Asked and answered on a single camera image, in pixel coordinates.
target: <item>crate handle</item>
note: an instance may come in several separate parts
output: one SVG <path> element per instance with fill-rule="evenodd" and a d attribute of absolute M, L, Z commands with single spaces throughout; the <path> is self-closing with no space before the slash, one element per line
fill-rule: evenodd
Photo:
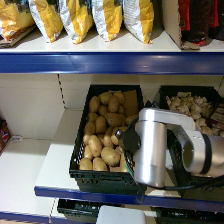
<path fill-rule="evenodd" d="M 122 177 L 103 177 L 100 176 L 100 180 L 108 180 L 108 181 L 122 181 Z"/>

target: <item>potato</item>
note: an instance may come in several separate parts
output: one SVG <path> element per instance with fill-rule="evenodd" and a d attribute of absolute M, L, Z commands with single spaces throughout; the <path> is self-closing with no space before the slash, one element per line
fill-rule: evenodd
<path fill-rule="evenodd" d="M 121 170 L 121 172 L 128 173 L 128 170 L 125 167 L 125 164 L 126 164 L 126 161 L 125 161 L 125 158 L 124 158 L 124 153 L 122 153 L 121 154 L 121 160 L 120 160 L 120 170 Z"/>
<path fill-rule="evenodd" d="M 120 105 L 119 108 L 118 108 L 117 113 L 118 114 L 124 114 L 124 107 Z"/>
<path fill-rule="evenodd" d="M 107 121 L 105 117 L 100 116 L 96 120 L 96 134 L 104 134 L 107 130 Z"/>
<path fill-rule="evenodd" d="M 79 170 L 93 170 L 92 162 L 87 158 L 82 158 L 79 162 Z"/>
<path fill-rule="evenodd" d="M 91 135 L 89 139 L 89 147 L 94 157 L 99 157 L 103 148 L 103 143 L 96 135 Z"/>
<path fill-rule="evenodd" d="M 120 162 L 120 155 L 110 147 L 104 147 L 101 157 L 108 166 L 116 166 Z"/>
<path fill-rule="evenodd" d="M 103 141 L 104 141 L 104 134 L 98 134 L 97 138 L 103 143 Z"/>
<path fill-rule="evenodd" d="M 111 113 L 116 113 L 119 109 L 119 99 L 116 96 L 112 96 L 109 100 L 108 110 Z"/>
<path fill-rule="evenodd" d="M 112 93 L 105 92 L 101 93 L 98 98 L 103 105 L 108 105 L 110 98 L 112 97 Z"/>
<path fill-rule="evenodd" d="M 95 127 L 95 124 L 92 121 L 88 122 L 85 125 L 84 130 L 83 130 L 83 132 L 84 132 L 83 142 L 84 142 L 85 145 L 89 144 L 90 136 L 94 135 L 95 131 L 96 131 L 96 127 Z"/>
<path fill-rule="evenodd" d="M 83 131 L 84 134 L 94 135 L 96 131 L 95 124 L 92 121 L 87 122 Z"/>
<path fill-rule="evenodd" d="M 119 103 L 122 105 L 125 101 L 125 95 L 122 92 L 114 92 L 114 96 L 116 96 L 119 99 Z"/>
<path fill-rule="evenodd" d="M 127 130 L 127 127 L 122 126 L 122 127 L 115 127 L 113 129 L 113 132 L 112 132 L 112 135 L 111 135 L 111 141 L 114 143 L 114 145 L 118 145 L 118 138 L 115 136 L 118 129 L 120 129 L 122 132 L 125 132 Z"/>
<path fill-rule="evenodd" d="M 92 99 L 89 101 L 89 112 L 96 113 L 99 110 L 100 101 L 97 96 L 93 96 Z"/>
<path fill-rule="evenodd" d="M 100 116 L 103 116 L 104 114 L 108 113 L 107 106 L 100 105 L 98 113 L 99 113 Z"/>
<path fill-rule="evenodd" d="M 96 119 L 98 117 L 99 116 L 96 113 L 88 113 L 88 115 L 87 115 L 87 121 L 91 121 L 91 122 L 95 123 L 96 122 Z"/>
<path fill-rule="evenodd" d="M 113 132 L 114 127 L 109 126 L 105 132 L 104 138 L 103 138 L 103 144 L 104 146 L 114 148 L 114 143 L 111 141 L 111 135 Z"/>
<path fill-rule="evenodd" d="M 122 117 L 122 126 L 126 125 L 126 117 L 124 116 L 124 114 L 120 114 L 120 116 Z"/>
<path fill-rule="evenodd" d="M 89 145 L 86 145 L 83 151 L 83 158 L 87 158 L 89 160 L 93 159 L 93 154 L 89 148 Z"/>
<path fill-rule="evenodd" d="M 102 158 L 96 157 L 93 160 L 93 170 L 95 171 L 108 171 L 106 163 Z"/>
<path fill-rule="evenodd" d="M 117 146 L 116 149 L 115 149 L 115 151 L 117 153 L 119 153 L 120 155 L 122 154 L 122 151 L 121 150 L 122 150 L 122 148 L 120 146 Z"/>
<path fill-rule="evenodd" d="M 119 127 L 123 123 L 123 118 L 117 113 L 107 113 L 104 115 L 109 126 Z"/>
<path fill-rule="evenodd" d="M 85 145 L 89 144 L 89 139 L 90 139 L 91 134 L 84 134 L 83 135 L 83 142 Z"/>
<path fill-rule="evenodd" d="M 129 125 L 130 123 L 131 123 L 131 121 L 133 120 L 133 119 L 135 119 L 136 117 L 138 117 L 138 114 L 135 114 L 135 115 L 132 115 L 132 116 L 129 116 L 129 117 L 127 117 L 126 118 L 126 125 Z"/>

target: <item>blue shelf edge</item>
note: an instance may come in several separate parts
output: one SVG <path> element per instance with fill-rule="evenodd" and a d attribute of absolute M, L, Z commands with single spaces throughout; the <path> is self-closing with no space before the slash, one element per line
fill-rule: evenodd
<path fill-rule="evenodd" d="M 51 223 L 52 224 L 90 224 L 86 222 L 77 222 L 74 220 L 69 220 L 67 218 L 58 218 L 58 217 L 51 217 Z"/>
<path fill-rule="evenodd" d="M 50 189 L 42 187 L 35 187 L 34 191 L 36 196 L 42 197 L 75 199 L 100 203 L 147 205 L 152 207 L 224 212 L 224 204 L 222 202 L 214 201 L 190 200 L 174 197 L 145 196 L 143 203 L 139 204 L 136 200 L 135 195 L 89 193 L 75 190 Z"/>
<path fill-rule="evenodd" d="M 50 223 L 48 216 L 37 216 L 20 213 L 0 212 L 0 219 L 20 222 Z"/>
<path fill-rule="evenodd" d="M 224 52 L 0 53 L 0 73 L 223 75 Z"/>

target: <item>potato chip bag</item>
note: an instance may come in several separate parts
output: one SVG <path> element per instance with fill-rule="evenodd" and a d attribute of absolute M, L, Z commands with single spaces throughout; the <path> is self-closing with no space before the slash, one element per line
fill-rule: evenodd
<path fill-rule="evenodd" d="M 63 24 L 58 12 L 57 0 L 28 0 L 31 14 L 47 42 L 55 41 Z"/>
<path fill-rule="evenodd" d="M 81 43 L 93 25 L 90 1 L 59 0 L 59 11 L 64 28 L 72 42 Z"/>
<path fill-rule="evenodd" d="M 122 23 L 122 5 L 119 0 L 92 0 L 92 12 L 98 34 L 105 41 L 113 40 Z"/>
<path fill-rule="evenodd" d="M 151 43 L 154 10 L 151 0 L 123 0 L 124 24 L 137 39 Z"/>
<path fill-rule="evenodd" d="M 15 39 L 33 24 L 27 0 L 0 0 L 0 35 L 6 41 Z"/>

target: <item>black basket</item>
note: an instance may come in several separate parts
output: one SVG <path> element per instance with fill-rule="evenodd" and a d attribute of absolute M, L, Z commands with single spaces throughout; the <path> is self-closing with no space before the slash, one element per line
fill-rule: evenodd
<path fill-rule="evenodd" d="M 224 214 L 172 208 L 156 208 L 158 224 L 221 224 Z"/>
<path fill-rule="evenodd" d="M 206 97 L 208 102 L 212 102 L 213 107 L 222 100 L 214 87 L 201 87 L 201 86 L 161 86 L 160 88 L 160 107 L 161 109 L 169 109 L 166 102 L 166 96 L 177 96 L 178 92 L 191 92 L 192 96 Z M 209 177 L 193 176 L 184 169 L 182 162 L 182 148 L 177 138 L 172 131 L 167 134 L 167 147 L 169 149 L 176 182 L 178 186 L 188 186 L 203 183 L 208 181 Z M 180 195 L 186 199 L 199 199 L 207 201 L 223 201 L 224 200 L 224 187 L 213 185 L 209 187 L 181 190 Z"/>
<path fill-rule="evenodd" d="M 96 223 L 100 207 L 103 205 L 121 206 L 119 204 L 59 199 L 57 210 L 59 213 L 64 214 L 67 219 L 85 223 Z"/>
<path fill-rule="evenodd" d="M 139 192 L 139 187 L 135 184 L 129 173 L 122 172 L 103 172 L 103 171 L 85 171 L 78 169 L 78 163 L 83 154 L 83 129 L 86 124 L 86 117 L 89 111 L 89 101 L 93 96 L 107 91 L 132 91 L 136 90 L 138 109 L 144 107 L 141 88 L 139 85 L 91 85 L 79 125 L 77 138 L 75 141 L 74 151 L 71 157 L 69 174 L 75 178 L 81 191 L 93 193 L 108 193 L 108 194 L 127 194 L 136 195 Z M 143 192 L 146 191 L 146 186 L 142 186 Z"/>

